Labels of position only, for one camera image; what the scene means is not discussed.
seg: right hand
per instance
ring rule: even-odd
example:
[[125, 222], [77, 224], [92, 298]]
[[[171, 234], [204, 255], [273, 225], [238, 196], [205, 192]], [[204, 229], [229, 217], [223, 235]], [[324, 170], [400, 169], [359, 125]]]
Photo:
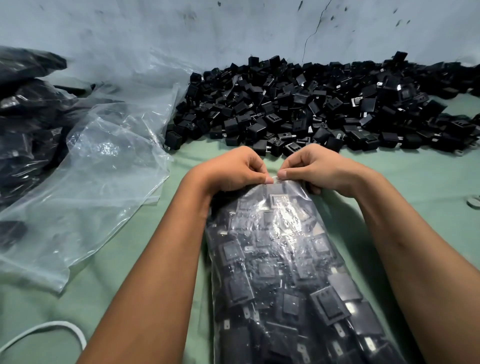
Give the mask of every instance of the right hand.
[[309, 144], [283, 162], [277, 176], [282, 180], [304, 180], [311, 191], [335, 190], [345, 197], [355, 197], [355, 187], [369, 168], [318, 144]]

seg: green cloth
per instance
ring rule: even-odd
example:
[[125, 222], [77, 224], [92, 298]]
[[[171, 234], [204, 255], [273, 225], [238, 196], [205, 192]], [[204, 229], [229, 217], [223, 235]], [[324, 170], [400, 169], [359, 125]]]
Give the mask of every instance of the green cloth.
[[[476, 97], [462, 96], [449, 102], [451, 114], [473, 116], [480, 112]], [[170, 178], [163, 185], [157, 206], [143, 206], [133, 218], [94, 256], [72, 268], [62, 295], [29, 287], [12, 277], [2, 277], [0, 286], [0, 346], [20, 332], [45, 321], [67, 320], [90, 337], [115, 292], [147, 244], [162, 218], [177, 186], [194, 165], [229, 150], [223, 141], [203, 138], [188, 142], [174, 153]], [[480, 211], [465, 199], [480, 194], [480, 150], [463, 157], [420, 149], [341, 154], [385, 175], [415, 209], [455, 249], [480, 267]], [[267, 156], [268, 171], [275, 175], [283, 159]], [[358, 205], [333, 192], [313, 198], [346, 264], [361, 291], [372, 303], [389, 337], [407, 359], [417, 358], [418, 349], [392, 296], [378, 254], [366, 230]], [[199, 260], [184, 363], [212, 361], [210, 265], [206, 250]], [[15, 344], [0, 358], [13, 363], [74, 363], [79, 355], [74, 336], [64, 330], [31, 335]]]

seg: gray wall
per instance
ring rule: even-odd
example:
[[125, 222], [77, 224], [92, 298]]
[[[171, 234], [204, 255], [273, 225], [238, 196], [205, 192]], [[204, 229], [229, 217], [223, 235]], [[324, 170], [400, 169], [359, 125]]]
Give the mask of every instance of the gray wall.
[[331, 0], [319, 24], [328, 2], [4, 0], [0, 43], [70, 57], [69, 73], [92, 81], [145, 72], [159, 51], [197, 69], [251, 54], [382, 61], [399, 49], [421, 63], [480, 63], [478, 0]]

